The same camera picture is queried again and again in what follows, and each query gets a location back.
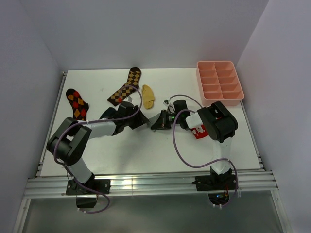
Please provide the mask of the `grey ankle sock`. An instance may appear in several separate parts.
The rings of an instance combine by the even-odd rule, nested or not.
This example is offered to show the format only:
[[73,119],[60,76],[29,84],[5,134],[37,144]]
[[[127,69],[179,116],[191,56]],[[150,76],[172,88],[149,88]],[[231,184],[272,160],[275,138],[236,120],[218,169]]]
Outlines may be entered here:
[[151,125],[155,124],[155,122],[158,120],[158,118],[159,118],[159,114],[149,118],[149,125],[151,126]]

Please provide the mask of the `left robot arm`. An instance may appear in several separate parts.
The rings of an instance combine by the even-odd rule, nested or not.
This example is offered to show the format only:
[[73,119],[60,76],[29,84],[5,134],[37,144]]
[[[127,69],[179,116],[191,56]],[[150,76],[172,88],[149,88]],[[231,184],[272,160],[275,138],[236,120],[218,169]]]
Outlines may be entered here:
[[77,188],[89,194],[95,187],[94,174],[82,159],[88,140],[114,136],[125,127],[133,130],[149,123],[137,105],[125,101],[118,109],[109,107],[98,120],[82,121],[67,117],[48,140],[46,148],[54,160],[78,181]]

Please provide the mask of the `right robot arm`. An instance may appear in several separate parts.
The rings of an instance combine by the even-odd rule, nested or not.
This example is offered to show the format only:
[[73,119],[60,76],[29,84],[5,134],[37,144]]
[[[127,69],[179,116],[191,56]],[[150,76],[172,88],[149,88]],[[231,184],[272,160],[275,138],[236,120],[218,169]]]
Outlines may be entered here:
[[[173,145],[180,160],[192,168],[211,166],[211,186],[221,189],[227,183],[225,174],[234,169],[230,160],[231,142],[238,129],[238,122],[229,110],[220,102],[214,102],[209,107],[201,107],[196,112],[188,109],[185,100],[176,100],[173,110],[168,106],[159,114],[149,119],[151,130],[173,130]],[[175,139],[175,127],[179,125],[184,130],[194,131],[196,138],[209,136],[213,142],[213,159],[203,165],[191,165],[181,156]]]

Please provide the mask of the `yellow ankle sock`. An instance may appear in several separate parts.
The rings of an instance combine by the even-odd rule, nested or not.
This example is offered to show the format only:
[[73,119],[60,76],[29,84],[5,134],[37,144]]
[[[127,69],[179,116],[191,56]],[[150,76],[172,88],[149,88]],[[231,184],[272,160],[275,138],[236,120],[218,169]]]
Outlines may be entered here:
[[145,109],[151,109],[154,105],[155,97],[152,89],[148,85],[142,86],[142,99]]

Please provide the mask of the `dark navy ankle sock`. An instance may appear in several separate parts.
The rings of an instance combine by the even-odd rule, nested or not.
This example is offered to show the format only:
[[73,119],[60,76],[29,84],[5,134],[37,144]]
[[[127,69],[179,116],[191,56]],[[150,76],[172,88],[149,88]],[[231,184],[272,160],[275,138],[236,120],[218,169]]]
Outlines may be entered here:
[[113,107],[109,107],[101,114],[99,119],[115,119],[117,115],[118,111]]

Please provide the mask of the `brown tan argyle sock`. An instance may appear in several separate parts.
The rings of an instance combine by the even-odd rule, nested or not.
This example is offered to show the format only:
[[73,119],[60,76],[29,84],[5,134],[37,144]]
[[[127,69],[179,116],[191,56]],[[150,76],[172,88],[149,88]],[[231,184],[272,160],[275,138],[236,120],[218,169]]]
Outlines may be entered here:
[[126,97],[139,89],[139,81],[141,79],[141,70],[138,67],[130,68],[126,83],[114,92],[107,101],[114,106],[119,105]]

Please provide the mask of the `red santa sock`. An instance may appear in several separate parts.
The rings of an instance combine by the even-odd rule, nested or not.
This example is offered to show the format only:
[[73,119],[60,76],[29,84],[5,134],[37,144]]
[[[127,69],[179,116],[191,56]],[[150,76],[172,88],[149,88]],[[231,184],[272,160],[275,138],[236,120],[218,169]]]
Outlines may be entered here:
[[191,132],[193,133],[196,139],[201,139],[208,136],[208,132],[204,125],[192,128]]

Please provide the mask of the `red orange argyle sock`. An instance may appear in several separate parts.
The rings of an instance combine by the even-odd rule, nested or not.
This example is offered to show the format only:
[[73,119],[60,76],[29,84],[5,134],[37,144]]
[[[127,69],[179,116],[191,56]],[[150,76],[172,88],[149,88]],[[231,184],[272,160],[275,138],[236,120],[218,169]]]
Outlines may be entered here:
[[72,107],[72,118],[75,120],[86,121],[89,104],[83,100],[79,92],[72,88],[66,91],[66,97]]

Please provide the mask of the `pink compartment tray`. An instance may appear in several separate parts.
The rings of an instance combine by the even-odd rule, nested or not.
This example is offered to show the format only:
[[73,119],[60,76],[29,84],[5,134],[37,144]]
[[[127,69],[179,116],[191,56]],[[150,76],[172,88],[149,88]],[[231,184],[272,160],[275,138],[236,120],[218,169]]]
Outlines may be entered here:
[[237,106],[244,99],[239,77],[231,61],[199,61],[196,76],[203,106],[216,101],[225,106]]

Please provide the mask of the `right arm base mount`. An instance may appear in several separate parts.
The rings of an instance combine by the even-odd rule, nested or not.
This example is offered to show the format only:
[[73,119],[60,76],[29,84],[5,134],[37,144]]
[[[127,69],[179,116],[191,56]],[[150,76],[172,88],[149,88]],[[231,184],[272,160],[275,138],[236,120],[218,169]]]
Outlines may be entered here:
[[208,199],[214,208],[222,209],[230,202],[229,191],[234,191],[233,195],[237,194],[238,182],[232,170],[224,174],[218,175],[211,173],[210,175],[196,176],[195,180],[191,183],[196,186],[196,191],[208,192]]

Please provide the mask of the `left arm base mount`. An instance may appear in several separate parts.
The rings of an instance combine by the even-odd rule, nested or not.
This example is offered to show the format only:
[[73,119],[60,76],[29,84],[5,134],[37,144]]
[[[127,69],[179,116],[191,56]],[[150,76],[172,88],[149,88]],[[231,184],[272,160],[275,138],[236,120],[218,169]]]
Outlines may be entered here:
[[[94,179],[86,184],[81,184],[72,179],[68,180],[65,194],[67,196],[76,196],[76,206],[79,211],[95,214],[103,212],[109,207],[110,199],[107,194],[110,192],[110,187],[110,179]],[[91,210],[97,204],[99,196],[106,198],[106,206],[100,210]]]

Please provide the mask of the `aluminium frame rail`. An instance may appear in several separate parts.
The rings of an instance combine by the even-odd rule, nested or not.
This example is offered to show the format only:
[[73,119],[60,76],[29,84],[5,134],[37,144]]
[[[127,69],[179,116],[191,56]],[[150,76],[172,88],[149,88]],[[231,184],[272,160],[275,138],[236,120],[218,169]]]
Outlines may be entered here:
[[[96,176],[96,179],[111,181],[109,197],[194,194],[192,184],[195,176],[208,175],[209,172],[182,172],[140,175]],[[271,171],[243,171],[238,173],[239,190],[271,191],[278,186]],[[24,199],[67,198],[65,194],[68,179],[62,177],[38,177],[26,183]]]

